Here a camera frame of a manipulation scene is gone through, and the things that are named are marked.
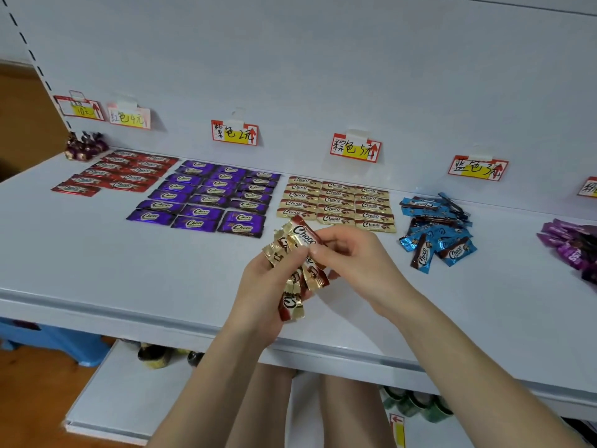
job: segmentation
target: stack of gold candy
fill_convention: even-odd
[[[300,217],[293,217],[282,229],[274,232],[273,242],[263,248],[263,253],[275,267],[288,253],[299,247],[321,244],[321,239]],[[309,256],[290,277],[284,288],[278,310],[282,321],[304,317],[303,296],[307,290],[315,292],[330,284],[325,266],[315,263]]]
[[[353,225],[368,231],[396,232],[386,190],[291,176],[278,217],[301,216],[323,225]]]

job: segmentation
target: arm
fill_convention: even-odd
[[[310,255],[346,278],[396,325],[479,448],[584,447],[546,406],[414,289],[375,234],[347,226],[317,232]]]
[[[278,303],[307,256],[299,248],[272,269],[263,254],[245,268],[230,315],[149,448],[223,448],[261,352],[282,330]]]

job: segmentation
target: pile of blue candy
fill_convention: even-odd
[[[411,267],[429,273],[433,255],[452,267],[477,250],[467,227],[470,214],[444,193],[439,198],[404,198],[402,213],[412,217],[408,232],[398,241],[406,251],[414,251]]]

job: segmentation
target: bare leg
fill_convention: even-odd
[[[294,369],[258,363],[226,448],[284,448]]]
[[[321,375],[325,448],[396,448],[377,385]]]

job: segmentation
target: price tag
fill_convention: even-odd
[[[394,434],[394,442],[398,448],[406,448],[406,441],[404,440],[404,418],[394,413],[390,414],[390,425],[392,426],[392,434]]]
[[[141,107],[120,107],[118,104],[108,104],[108,117],[111,124],[139,129],[151,129],[151,110]]]
[[[374,142],[367,137],[352,138],[346,134],[334,134],[330,154],[376,163],[381,148],[381,142]]]
[[[502,178],[508,163],[506,160],[481,160],[472,156],[457,155],[452,161],[448,174],[498,181]]]
[[[580,196],[590,196],[591,198],[597,198],[597,177],[589,177],[578,194]]]
[[[100,103],[96,100],[85,98],[73,98],[68,96],[54,96],[54,100],[60,107],[64,116],[76,116],[77,118],[95,119],[105,121],[101,112]]]
[[[258,127],[254,124],[242,124],[240,126],[229,126],[223,121],[211,121],[211,137],[217,142],[236,142],[257,146]]]

